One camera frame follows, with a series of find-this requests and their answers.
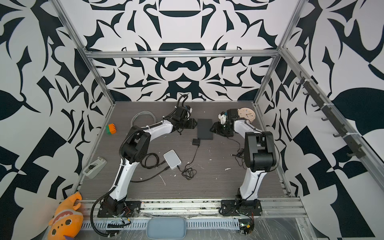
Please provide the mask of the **black switch box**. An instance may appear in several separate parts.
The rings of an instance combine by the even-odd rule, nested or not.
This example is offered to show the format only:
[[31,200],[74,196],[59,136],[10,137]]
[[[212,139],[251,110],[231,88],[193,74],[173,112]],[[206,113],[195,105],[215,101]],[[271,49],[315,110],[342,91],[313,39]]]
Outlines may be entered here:
[[210,131],[213,126],[212,119],[198,119],[197,120],[198,134],[197,137],[199,140],[213,140],[213,133]]

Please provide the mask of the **white network switch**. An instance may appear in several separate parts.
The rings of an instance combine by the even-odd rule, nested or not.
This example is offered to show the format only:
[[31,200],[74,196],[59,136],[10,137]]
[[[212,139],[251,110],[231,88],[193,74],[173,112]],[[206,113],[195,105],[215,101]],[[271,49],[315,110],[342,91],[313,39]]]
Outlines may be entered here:
[[171,170],[177,168],[182,163],[181,159],[174,150],[166,152],[163,157]]

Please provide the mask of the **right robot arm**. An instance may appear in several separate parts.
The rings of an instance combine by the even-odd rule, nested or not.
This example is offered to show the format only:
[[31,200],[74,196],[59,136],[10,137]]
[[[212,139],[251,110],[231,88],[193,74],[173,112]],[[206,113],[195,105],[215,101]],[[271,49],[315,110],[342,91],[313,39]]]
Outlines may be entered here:
[[210,131],[222,137],[230,138],[235,133],[244,138],[243,160],[247,172],[239,188],[240,203],[253,202],[259,198],[259,189],[267,173],[276,167],[277,155],[271,132],[255,128],[251,121],[242,118],[237,109],[229,109],[218,115]]

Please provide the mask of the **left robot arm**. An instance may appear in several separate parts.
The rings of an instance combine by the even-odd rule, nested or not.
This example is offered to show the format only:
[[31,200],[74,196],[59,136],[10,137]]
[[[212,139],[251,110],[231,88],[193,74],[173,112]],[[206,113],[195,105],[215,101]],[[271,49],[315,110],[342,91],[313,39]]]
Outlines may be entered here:
[[134,171],[146,157],[152,140],[179,130],[194,129],[197,126],[197,121],[191,118],[192,111],[190,106],[175,107],[171,114],[163,117],[158,123],[146,127],[133,126],[130,129],[119,148],[121,162],[114,183],[103,197],[109,209],[116,210],[123,206]]

